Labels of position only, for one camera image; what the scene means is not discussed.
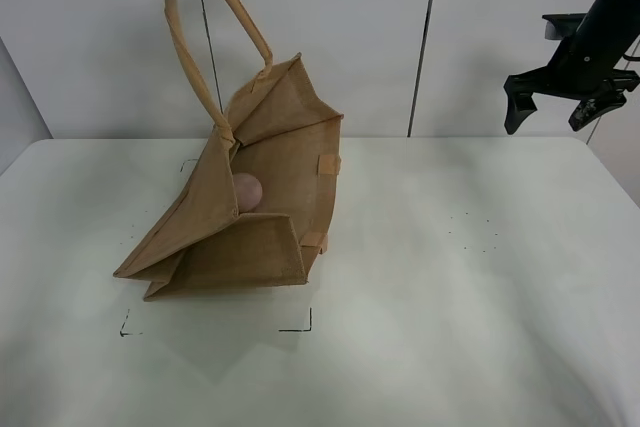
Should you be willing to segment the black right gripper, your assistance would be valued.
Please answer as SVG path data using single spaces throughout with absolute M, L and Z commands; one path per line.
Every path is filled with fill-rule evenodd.
M 573 130 L 581 130 L 625 105 L 625 88 L 611 80 L 618 61 L 639 36 L 639 0 L 595 0 L 585 14 L 575 33 L 559 40 L 546 66 L 505 81 L 504 128 L 508 135 L 514 135 L 537 111 L 534 93 L 557 97 L 588 94 L 569 118 Z

